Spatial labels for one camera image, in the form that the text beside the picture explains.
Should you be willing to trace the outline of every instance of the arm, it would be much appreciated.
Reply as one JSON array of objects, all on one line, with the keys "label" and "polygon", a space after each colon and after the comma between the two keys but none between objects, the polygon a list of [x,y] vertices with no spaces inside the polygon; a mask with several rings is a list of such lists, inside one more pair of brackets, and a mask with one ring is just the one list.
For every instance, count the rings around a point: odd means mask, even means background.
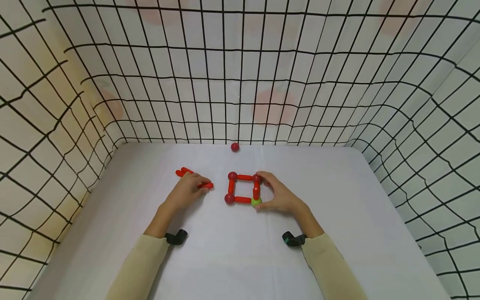
[{"label": "arm", "polygon": [[273,174],[257,172],[274,190],[271,201],[255,207],[257,211],[276,209],[291,213],[301,231],[308,237],[302,246],[303,255],[312,269],[325,300],[366,300],[361,285],[333,244],[318,224],[310,208],[292,193]]},{"label": "arm", "polygon": [[106,300],[144,300],[168,250],[165,234],[182,209],[208,192],[197,185],[210,182],[198,174],[186,174],[157,209],[155,216],[123,262]]}]

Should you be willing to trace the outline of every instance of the beige sleeve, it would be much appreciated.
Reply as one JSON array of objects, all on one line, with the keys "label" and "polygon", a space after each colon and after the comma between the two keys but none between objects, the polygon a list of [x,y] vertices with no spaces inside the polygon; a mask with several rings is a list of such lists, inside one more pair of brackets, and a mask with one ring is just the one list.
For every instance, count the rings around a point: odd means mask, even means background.
[{"label": "beige sleeve", "polygon": [[167,253],[167,239],[141,235],[123,262],[106,300],[145,300]]},{"label": "beige sleeve", "polygon": [[326,233],[306,239],[302,249],[325,300],[367,299],[347,262]]}]

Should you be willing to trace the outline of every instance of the black wrist sensor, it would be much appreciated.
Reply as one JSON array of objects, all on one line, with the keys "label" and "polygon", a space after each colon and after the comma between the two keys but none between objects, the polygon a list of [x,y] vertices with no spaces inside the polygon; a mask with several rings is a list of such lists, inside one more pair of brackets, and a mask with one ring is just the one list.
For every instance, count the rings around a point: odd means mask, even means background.
[{"label": "black wrist sensor", "polygon": [[185,230],[180,229],[176,235],[167,233],[165,237],[167,238],[167,243],[170,245],[182,245],[187,238],[187,235],[188,233]]},{"label": "black wrist sensor", "polygon": [[282,235],[282,238],[285,244],[287,244],[287,246],[298,247],[305,243],[305,239],[307,238],[307,236],[304,234],[301,234],[297,237],[294,237],[290,231],[287,231]]}]

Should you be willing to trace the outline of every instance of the forearm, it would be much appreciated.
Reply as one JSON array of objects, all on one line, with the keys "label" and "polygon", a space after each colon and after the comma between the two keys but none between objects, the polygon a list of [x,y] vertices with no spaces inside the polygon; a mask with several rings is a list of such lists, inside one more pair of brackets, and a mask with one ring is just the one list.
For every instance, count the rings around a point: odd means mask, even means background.
[{"label": "forearm", "polygon": [[141,235],[123,262],[106,300],[147,299],[167,250],[165,238]]},{"label": "forearm", "polygon": [[315,238],[324,234],[324,230],[318,224],[315,216],[312,214],[310,208],[305,203],[300,203],[293,211],[293,216],[300,226],[300,230],[308,238]]},{"label": "forearm", "polygon": [[164,238],[170,223],[175,216],[177,208],[168,203],[163,202],[157,209],[155,216],[145,229],[144,235],[148,235],[155,238]]},{"label": "forearm", "polygon": [[144,300],[167,253],[165,238],[176,209],[163,202],[122,264],[107,300]]},{"label": "forearm", "polygon": [[366,296],[347,262],[305,203],[298,206],[294,217],[307,236],[302,246],[303,254],[325,300],[365,300]]},{"label": "forearm", "polygon": [[361,285],[327,234],[306,239],[303,255],[325,300],[366,300]]}]

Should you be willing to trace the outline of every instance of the enclosure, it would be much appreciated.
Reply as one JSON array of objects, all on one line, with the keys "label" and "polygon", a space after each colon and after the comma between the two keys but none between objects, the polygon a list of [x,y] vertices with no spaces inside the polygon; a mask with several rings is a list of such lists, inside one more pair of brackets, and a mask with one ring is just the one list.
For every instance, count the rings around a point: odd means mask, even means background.
[{"label": "enclosure", "polygon": [[28,297],[116,150],[138,142],[358,149],[450,297],[480,298],[479,13],[0,2],[0,298]]}]

